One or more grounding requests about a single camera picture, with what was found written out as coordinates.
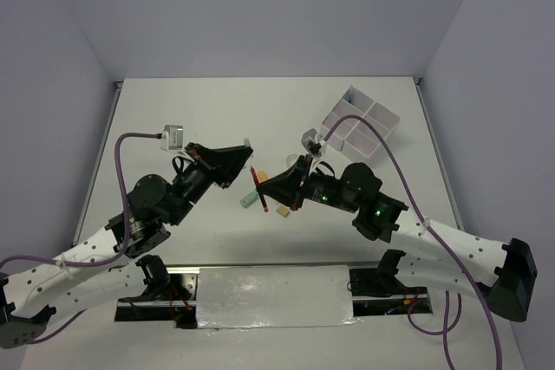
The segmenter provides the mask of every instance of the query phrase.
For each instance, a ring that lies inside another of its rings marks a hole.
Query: green object
[[[241,206],[243,208],[249,208],[251,205],[256,203],[260,199],[257,190],[254,190],[249,195],[241,199]]]

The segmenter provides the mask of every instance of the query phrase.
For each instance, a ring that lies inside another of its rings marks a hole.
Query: plastic sheet
[[[201,269],[199,328],[332,327],[356,322],[347,266]]]

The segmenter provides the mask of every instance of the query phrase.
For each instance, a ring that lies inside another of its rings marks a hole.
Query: gray wall
[[[534,250],[528,322],[513,325],[529,369],[555,361],[554,69],[555,0],[464,0],[423,83],[466,228]]]
[[[75,232],[114,89],[57,0],[0,11],[0,258],[54,256]],[[0,350],[0,367],[23,353]]]
[[[462,0],[67,0],[113,80],[423,75]]]

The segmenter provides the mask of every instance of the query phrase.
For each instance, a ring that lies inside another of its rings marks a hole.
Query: divided container
[[[351,86],[322,121],[320,134],[325,136],[341,117],[348,114],[363,117],[385,140],[388,140],[401,121],[399,116],[385,106],[374,102],[362,91]],[[363,163],[368,163],[382,146],[374,133],[355,119],[344,121],[333,132],[328,144],[353,162]]]

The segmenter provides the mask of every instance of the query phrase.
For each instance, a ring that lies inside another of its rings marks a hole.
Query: red pen
[[[260,183],[258,182],[257,172],[254,170],[252,166],[251,166],[251,174],[252,174],[252,179],[254,179],[254,185],[258,188]],[[268,212],[268,205],[266,204],[266,199],[264,198],[264,195],[262,195],[260,192],[258,193],[258,195],[260,196],[260,202],[262,203],[262,208],[264,208],[264,212]]]

